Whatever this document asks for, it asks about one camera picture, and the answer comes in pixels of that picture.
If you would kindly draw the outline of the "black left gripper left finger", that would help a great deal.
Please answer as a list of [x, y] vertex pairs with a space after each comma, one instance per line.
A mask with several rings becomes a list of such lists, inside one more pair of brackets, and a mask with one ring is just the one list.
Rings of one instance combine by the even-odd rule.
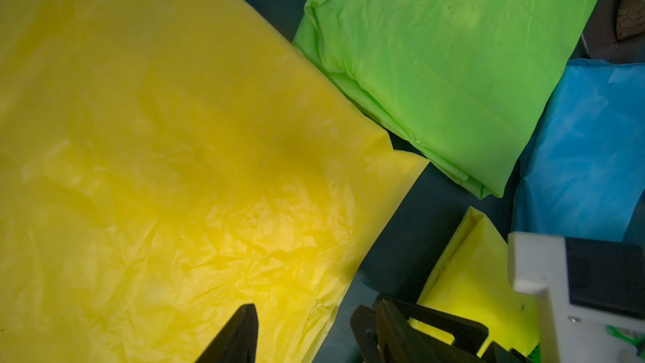
[[240, 306], [196, 363], [253, 363], [259, 335], [255, 304]]

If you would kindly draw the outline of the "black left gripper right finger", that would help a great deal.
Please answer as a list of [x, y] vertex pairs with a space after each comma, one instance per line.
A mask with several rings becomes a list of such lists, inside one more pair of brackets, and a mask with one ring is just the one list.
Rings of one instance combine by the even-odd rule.
[[[451, 344], [433, 338], [410, 324], [414, 319], [451, 334]], [[365, 362], [528, 362], [520, 352], [490, 343], [483, 356], [478, 351], [488, 339], [483, 324], [452, 314], [380, 296], [370, 307], [353, 312], [350, 327]]]

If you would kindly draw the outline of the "green plastic basket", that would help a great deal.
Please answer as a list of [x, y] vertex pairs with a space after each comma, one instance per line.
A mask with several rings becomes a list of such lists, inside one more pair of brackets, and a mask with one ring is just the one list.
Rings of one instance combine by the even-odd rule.
[[[606, 331], [610, 336], [628, 342], [637, 348], [637, 357], [644, 361], [644, 334], [630, 329], [619, 329], [613, 326], [607, 326]], [[529, 362], [541, 362], [540, 346], [537, 346], [527, 357]]]

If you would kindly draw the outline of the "large yellow raincoat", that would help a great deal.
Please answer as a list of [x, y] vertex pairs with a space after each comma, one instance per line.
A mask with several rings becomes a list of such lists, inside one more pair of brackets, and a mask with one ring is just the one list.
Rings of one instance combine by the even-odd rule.
[[426, 164], [244, 0], [1, 0], [1, 359], [310, 362]]

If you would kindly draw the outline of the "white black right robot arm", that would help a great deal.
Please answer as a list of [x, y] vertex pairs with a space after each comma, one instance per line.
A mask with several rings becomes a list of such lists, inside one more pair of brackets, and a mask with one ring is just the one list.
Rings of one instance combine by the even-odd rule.
[[535, 297], [543, 362], [644, 360], [644, 249], [513, 232], [509, 279]]

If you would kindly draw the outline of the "small neon yellow folded raincoat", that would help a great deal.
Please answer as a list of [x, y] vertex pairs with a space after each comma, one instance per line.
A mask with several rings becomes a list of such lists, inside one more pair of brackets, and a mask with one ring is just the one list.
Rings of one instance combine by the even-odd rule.
[[428, 277], [417, 304], [483, 324], [491, 342], [529, 356], [539, 345], [534, 297], [512, 289], [508, 245], [490, 219], [470, 207]]

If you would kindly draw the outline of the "blue folded raincoat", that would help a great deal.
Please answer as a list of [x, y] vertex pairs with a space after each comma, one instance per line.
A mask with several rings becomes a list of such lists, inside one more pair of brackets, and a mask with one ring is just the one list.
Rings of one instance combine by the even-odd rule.
[[520, 163], [513, 230], [623, 240], [644, 191], [644, 65], [569, 62]]

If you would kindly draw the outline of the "lime green folded raincoat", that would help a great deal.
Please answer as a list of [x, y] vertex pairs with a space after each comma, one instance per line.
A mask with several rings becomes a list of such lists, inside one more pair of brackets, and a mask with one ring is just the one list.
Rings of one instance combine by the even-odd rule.
[[501, 198], [598, 0], [307, 0], [295, 45], [477, 198]]

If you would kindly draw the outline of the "pink cherry blossom tree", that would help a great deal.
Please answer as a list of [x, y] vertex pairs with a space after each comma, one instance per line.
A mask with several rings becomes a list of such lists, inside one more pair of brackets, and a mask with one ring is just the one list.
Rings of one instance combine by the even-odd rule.
[[620, 0], [616, 11], [616, 38], [629, 40], [644, 34], [644, 0]]

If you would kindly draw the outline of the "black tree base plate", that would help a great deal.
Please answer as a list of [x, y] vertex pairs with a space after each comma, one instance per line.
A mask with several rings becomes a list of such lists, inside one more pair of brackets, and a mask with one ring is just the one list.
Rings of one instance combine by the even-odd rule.
[[643, 63], [644, 34], [629, 40], [616, 38], [616, 11], [620, 0], [598, 0], [581, 36], [590, 59], [613, 64]]

